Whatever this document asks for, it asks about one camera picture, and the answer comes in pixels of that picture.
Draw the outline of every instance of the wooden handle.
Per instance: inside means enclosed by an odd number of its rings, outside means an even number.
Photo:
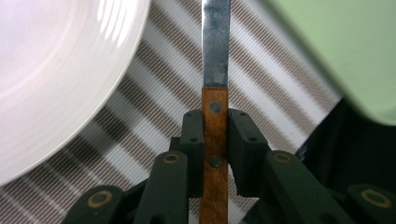
[[[200,223],[228,223],[228,89],[204,87],[202,100],[205,165]]]

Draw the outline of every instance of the striped tablecloth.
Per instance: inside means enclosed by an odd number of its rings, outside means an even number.
[[[272,149],[294,152],[339,100],[259,0],[232,0],[230,107],[258,124]],[[93,121],[55,156],[0,188],[0,223],[59,223],[87,189],[128,189],[149,177],[155,156],[200,107],[200,1],[152,0],[140,47]],[[255,199],[235,195],[230,223]],[[190,223],[198,222],[191,200]]]

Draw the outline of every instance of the gray and white stripes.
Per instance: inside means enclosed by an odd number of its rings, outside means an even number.
[[[279,27],[259,0],[232,0],[230,107],[248,112],[273,149],[293,152],[339,96]],[[200,107],[201,66],[200,3],[152,0],[117,90],[59,153],[0,188],[0,223],[59,223],[85,190],[128,189],[147,178],[155,156],[179,135],[182,115]],[[255,201],[235,194],[231,185],[231,223]],[[191,223],[197,213],[191,200]]]

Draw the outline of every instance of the light green object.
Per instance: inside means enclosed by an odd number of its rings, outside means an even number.
[[[396,125],[396,1],[266,0],[346,99]]]

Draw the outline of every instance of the knife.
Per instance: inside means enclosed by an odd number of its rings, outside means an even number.
[[[200,223],[228,223],[228,58],[230,0],[202,1],[204,197]]]

